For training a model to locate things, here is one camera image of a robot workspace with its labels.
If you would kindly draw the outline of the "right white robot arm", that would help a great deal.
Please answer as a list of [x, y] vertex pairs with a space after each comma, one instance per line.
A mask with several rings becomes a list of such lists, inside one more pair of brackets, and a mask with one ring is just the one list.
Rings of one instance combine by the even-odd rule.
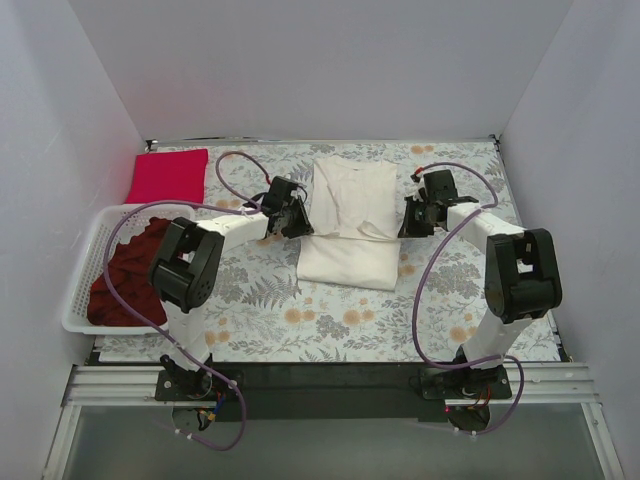
[[[458, 193], [449, 167], [465, 170], [489, 190], [491, 201], [481, 204]], [[418, 168], [411, 179], [416, 185], [405, 198], [400, 239], [426, 238], [437, 229], [447, 233], [429, 259], [412, 307], [411, 334], [416, 352], [430, 367], [453, 371], [454, 389], [475, 397], [489, 384], [486, 370], [513, 358], [511, 346], [534, 320], [557, 308], [563, 297], [556, 252], [546, 229], [527, 230], [508, 223], [491, 210], [499, 205], [494, 187], [479, 172], [454, 162], [436, 162]], [[459, 348], [450, 363], [435, 362], [421, 349], [418, 313], [421, 295], [438, 256], [456, 236], [485, 256], [484, 298], [487, 309], [471, 339]]]

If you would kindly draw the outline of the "white t shirt red print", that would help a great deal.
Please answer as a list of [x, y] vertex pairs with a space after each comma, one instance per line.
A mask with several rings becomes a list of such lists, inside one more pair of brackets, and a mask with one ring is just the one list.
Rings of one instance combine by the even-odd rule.
[[392, 291], [398, 278], [397, 166], [339, 156], [316, 159], [300, 280]]

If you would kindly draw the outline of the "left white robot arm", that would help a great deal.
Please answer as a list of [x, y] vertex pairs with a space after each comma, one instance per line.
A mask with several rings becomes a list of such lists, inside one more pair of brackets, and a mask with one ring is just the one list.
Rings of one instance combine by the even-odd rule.
[[202, 368], [210, 358], [203, 305], [214, 290], [221, 257], [275, 234], [310, 235], [305, 199], [300, 184], [277, 176], [255, 200], [255, 212], [244, 208], [198, 222], [178, 217], [169, 224], [151, 263], [149, 283], [161, 300], [171, 337], [171, 348], [160, 362], [171, 372], [181, 372], [178, 387], [188, 398], [203, 399], [213, 386], [211, 373]]

